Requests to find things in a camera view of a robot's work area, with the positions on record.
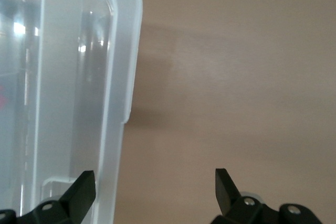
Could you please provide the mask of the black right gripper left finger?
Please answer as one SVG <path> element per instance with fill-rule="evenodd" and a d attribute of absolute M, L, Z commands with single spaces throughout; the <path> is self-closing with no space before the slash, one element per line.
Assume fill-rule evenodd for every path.
<path fill-rule="evenodd" d="M 86 170 L 58 200 L 41 203 L 19 217 L 12 209 L 1 210 L 1 223 L 82 223 L 96 198 L 95 182 L 94 171 Z"/>

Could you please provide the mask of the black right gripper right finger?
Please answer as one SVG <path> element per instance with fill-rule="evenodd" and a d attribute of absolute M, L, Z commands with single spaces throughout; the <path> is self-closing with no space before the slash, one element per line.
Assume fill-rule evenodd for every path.
<path fill-rule="evenodd" d="M 283 204 L 273 210 L 255 197 L 243 196 L 228 171 L 215 170 L 215 193 L 221 215 L 212 223 L 320 223 L 320 219 L 307 207 Z"/>

